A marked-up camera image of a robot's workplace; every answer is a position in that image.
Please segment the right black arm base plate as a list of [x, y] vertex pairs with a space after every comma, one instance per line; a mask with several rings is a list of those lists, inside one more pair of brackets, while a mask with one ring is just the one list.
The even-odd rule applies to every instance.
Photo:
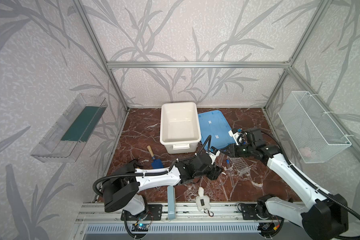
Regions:
[[257, 204], [239, 203], [238, 210], [242, 214], [243, 220], [268, 220], [269, 218], [261, 218], [256, 212]]

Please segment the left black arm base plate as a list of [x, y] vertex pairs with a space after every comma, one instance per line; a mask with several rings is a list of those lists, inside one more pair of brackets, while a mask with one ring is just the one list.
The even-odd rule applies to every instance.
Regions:
[[121, 220], [124, 221], [160, 221], [162, 219], [163, 205], [148, 204], [148, 209], [138, 215], [132, 215], [130, 212], [123, 211]]

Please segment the white plastic storage bin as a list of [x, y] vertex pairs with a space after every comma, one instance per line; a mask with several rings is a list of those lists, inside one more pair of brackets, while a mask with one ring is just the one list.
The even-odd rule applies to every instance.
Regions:
[[160, 142], [168, 154], [194, 153], [201, 138], [198, 109], [195, 103], [162, 105]]

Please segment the clear test tube rack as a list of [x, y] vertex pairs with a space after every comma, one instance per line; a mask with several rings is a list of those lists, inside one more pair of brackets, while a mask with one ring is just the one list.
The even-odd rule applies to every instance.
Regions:
[[227, 158], [230, 160], [231, 168], [228, 170], [240, 177], [250, 173], [251, 167], [242, 158]]

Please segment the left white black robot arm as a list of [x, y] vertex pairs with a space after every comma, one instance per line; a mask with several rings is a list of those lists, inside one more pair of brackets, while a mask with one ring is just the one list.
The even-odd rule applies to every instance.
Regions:
[[112, 175], [95, 180], [92, 188], [103, 198], [106, 213], [124, 210], [136, 216], [148, 211], [147, 201], [139, 194], [142, 191], [186, 185], [202, 177], [216, 180], [224, 170], [217, 165], [216, 158], [211, 153], [200, 153], [175, 160], [167, 168], [151, 170], [138, 169], [137, 160], [133, 160]]

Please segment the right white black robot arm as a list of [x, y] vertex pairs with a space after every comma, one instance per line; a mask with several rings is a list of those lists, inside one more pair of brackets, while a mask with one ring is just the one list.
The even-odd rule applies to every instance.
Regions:
[[228, 132], [232, 144], [220, 151], [231, 158], [254, 157], [287, 183], [304, 203], [303, 206], [284, 201], [272, 194], [257, 200], [255, 211], [259, 218], [281, 217], [303, 228], [313, 240], [345, 240], [349, 229], [349, 215], [360, 221], [360, 215], [348, 207], [340, 194], [333, 195], [321, 188], [299, 170], [284, 155], [280, 144], [268, 145], [258, 128]]

